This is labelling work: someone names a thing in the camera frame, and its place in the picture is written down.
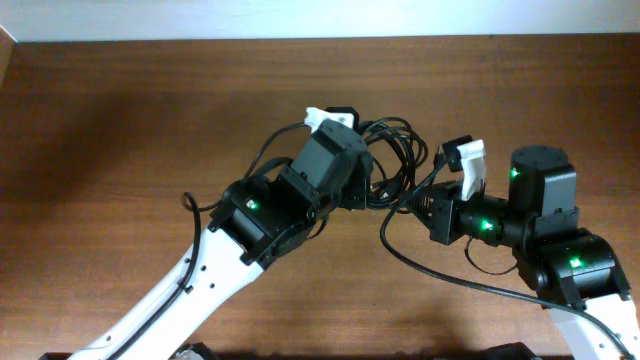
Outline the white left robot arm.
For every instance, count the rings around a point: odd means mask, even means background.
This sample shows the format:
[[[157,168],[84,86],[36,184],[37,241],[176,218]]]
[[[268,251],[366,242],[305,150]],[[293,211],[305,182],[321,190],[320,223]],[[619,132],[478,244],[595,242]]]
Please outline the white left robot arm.
[[[73,359],[169,359],[225,301],[312,238],[337,208],[362,209],[372,157],[361,131],[324,120],[296,158],[274,158],[232,183],[194,221],[180,261]]]

